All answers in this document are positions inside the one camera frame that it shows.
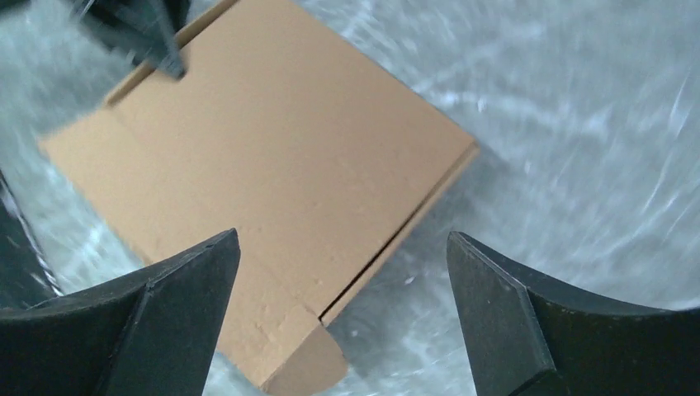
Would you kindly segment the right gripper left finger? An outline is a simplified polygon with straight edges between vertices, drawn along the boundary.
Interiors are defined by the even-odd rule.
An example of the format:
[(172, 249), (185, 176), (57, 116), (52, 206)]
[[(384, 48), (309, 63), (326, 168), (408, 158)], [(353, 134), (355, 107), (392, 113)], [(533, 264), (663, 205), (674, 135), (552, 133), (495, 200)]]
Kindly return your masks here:
[(2, 394), (202, 394), (239, 260), (229, 229), (100, 285), (3, 309)]

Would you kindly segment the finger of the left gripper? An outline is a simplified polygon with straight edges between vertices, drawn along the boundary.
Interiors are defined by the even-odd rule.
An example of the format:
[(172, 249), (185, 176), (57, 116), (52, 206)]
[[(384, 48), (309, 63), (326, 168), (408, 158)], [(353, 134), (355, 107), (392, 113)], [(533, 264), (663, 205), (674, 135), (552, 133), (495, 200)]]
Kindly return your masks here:
[(70, 1), (73, 15), (109, 50), (123, 50), (133, 64), (143, 62), (180, 79), (187, 72), (176, 34), (187, 24), (186, 0)]

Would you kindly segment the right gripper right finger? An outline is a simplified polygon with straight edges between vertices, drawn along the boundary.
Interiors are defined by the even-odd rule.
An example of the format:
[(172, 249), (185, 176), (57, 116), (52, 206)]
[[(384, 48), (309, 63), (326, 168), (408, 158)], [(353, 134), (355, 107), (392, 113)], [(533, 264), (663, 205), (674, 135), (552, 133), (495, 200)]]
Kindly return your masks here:
[(462, 232), (446, 261), (479, 395), (698, 394), (698, 309), (598, 295)]

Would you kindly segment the brown cardboard box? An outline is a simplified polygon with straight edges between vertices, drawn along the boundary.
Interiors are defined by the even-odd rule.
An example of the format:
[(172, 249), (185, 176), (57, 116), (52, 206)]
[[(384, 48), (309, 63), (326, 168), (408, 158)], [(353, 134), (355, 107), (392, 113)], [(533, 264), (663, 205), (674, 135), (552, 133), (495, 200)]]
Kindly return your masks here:
[(148, 263), (226, 229), (242, 253), (218, 347), (257, 388), (347, 372), (327, 326), (477, 155), (473, 137), (292, 1), (223, 1), (41, 141)]

